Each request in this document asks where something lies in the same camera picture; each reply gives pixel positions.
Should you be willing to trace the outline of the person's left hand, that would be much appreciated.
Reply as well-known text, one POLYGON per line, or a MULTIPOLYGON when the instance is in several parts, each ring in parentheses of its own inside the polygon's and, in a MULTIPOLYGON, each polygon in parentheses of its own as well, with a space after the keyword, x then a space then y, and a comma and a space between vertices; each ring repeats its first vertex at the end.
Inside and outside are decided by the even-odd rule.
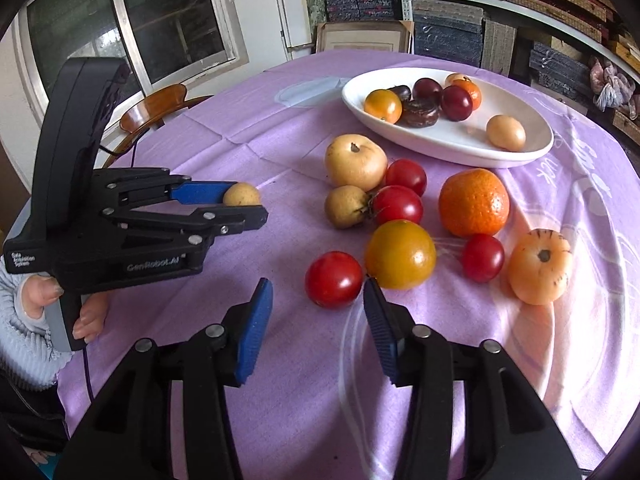
MULTIPOLYGON (((35 326, 42 324, 44 309, 63 295, 63 289, 55 278, 32 275, 23 282, 21 302, 23 312, 35 326)), ((109 292, 97 292, 82 305, 79 318, 73 326, 72 335, 87 344, 96 339, 104 329, 110 305, 109 292)))

